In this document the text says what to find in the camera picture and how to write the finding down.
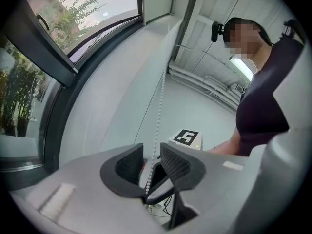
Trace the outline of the person's right forearm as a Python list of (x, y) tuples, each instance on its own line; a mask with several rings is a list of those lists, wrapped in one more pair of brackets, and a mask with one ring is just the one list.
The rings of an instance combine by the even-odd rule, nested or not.
[(210, 149), (208, 152), (221, 155), (236, 155), (239, 151), (240, 134), (234, 132), (231, 138), (216, 147)]

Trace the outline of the black framed window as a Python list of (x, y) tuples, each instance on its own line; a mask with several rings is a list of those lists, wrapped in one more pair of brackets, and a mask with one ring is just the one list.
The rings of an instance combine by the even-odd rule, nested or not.
[(26, 22), (26, 30), (20, 33), (6, 29), (7, 20), (0, 30), (53, 79), (44, 97), (39, 126), (29, 128), (34, 136), (0, 135), (0, 175), (56, 170), (66, 121), (79, 92), (100, 60), (100, 51), (118, 43), (118, 35), (130, 32), (142, 20), (142, 0), (98, 2), (103, 7), (79, 25), (80, 29), (91, 27), (91, 30), (66, 51), (57, 46), (36, 17)]

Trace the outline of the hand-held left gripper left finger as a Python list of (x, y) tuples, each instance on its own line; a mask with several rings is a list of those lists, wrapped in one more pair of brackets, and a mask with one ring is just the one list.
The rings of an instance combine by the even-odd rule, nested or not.
[(165, 234), (137, 183), (143, 144), (72, 160), (36, 185), (18, 209), (42, 234)]

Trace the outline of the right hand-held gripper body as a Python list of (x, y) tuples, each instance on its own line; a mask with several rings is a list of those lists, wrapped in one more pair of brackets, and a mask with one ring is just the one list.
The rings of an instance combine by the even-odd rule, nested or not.
[(168, 139), (168, 142), (195, 150), (203, 150), (202, 133), (198, 131), (180, 129)]

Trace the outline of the green outdoor bushes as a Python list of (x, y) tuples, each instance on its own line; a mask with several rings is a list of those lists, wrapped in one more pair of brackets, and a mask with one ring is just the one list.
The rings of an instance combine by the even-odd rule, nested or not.
[[(62, 50), (91, 30), (79, 28), (86, 17), (103, 6), (99, 0), (20, 0), (6, 22), (14, 34), (26, 30), (26, 22), (36, 14), (47, 21), (42, 28)], [(5, 34), (0, 32), (0, 135), (33, 137), (52, 77), (30, 61)]]

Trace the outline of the white ceiling pipes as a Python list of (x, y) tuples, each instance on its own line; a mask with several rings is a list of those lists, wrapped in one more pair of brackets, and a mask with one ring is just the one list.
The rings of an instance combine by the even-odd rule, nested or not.
[(200, 92), (228, 111), (236, 113), (239, 105), (238, 95), (218, 80), (211, 76), (199, 77), (185, 69), (174, 66), (172, 61), (168, 64), (168, 72), (173, 80)]

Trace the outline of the person's dark shirt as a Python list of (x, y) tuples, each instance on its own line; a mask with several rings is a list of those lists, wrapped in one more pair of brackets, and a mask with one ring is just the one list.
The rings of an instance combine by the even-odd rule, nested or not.
[(277, 42), (261, 71), (252, 81), (236, 112), (240, 134), (238, 155), (249, 156), (255, 146), (267, 144), (275, 135), (286, 132), (289, 125), (273, 93), (293, 68), (303, 45), (289, 37)]

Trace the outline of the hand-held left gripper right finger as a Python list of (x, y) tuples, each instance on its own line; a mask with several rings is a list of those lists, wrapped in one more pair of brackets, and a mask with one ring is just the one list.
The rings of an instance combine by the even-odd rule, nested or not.
[(169, 226), (151, 217), (146, 234), (261, 234), (266, 223), (254, 198), (261, 153), (218, 155), (162, 143), (167, 178), (157, 192), (174, 194)]

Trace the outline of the ceiling tube light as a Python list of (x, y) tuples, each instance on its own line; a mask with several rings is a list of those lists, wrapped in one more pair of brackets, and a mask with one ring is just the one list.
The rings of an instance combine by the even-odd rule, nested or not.
[(243, 60), (236, 56), (230, 57), (230, 62), (239, 69), (239, 71), (249, 80), (251, 81), (253, 78), (253, 72), (251, 69), (245, 64)]

